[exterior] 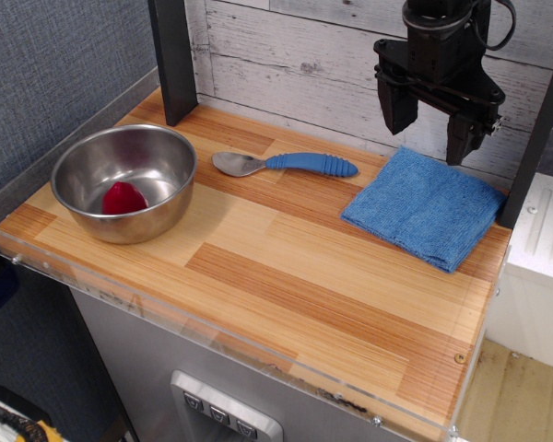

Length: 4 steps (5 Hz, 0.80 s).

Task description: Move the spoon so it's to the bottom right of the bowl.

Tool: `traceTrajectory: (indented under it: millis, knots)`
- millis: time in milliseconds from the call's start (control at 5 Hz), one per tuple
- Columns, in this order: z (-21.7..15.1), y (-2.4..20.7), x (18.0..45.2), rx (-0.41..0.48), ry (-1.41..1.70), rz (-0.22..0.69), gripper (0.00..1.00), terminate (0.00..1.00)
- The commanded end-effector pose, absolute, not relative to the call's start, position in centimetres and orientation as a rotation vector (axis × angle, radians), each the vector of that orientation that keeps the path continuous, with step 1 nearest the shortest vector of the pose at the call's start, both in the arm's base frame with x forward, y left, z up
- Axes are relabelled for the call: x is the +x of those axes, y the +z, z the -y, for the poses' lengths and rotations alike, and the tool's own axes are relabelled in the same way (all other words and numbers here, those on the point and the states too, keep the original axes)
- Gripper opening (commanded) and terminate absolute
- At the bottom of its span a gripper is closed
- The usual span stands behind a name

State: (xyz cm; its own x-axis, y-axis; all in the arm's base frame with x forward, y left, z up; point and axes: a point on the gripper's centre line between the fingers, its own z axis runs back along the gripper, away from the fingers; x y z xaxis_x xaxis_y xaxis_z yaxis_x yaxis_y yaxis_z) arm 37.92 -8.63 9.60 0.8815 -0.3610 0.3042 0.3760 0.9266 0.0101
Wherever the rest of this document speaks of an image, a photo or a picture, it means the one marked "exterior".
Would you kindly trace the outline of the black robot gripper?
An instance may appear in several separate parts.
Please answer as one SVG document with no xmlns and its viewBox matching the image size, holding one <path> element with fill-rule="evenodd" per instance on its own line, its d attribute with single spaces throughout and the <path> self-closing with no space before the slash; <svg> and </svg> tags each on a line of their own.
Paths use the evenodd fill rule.
<svg viewBox="0 0 553 442">
<path fill-rule="evenodd" d="M 397 135 L 418 118 L 420 101 L 451 116 L 446 163 L 460 166 L 500 125 L 500 87 L 486 74 L 489 1 L 406 1 L 405 41 L 380 39 L 373 50 L 378 97 L 388 130 Z"/>
</svg>

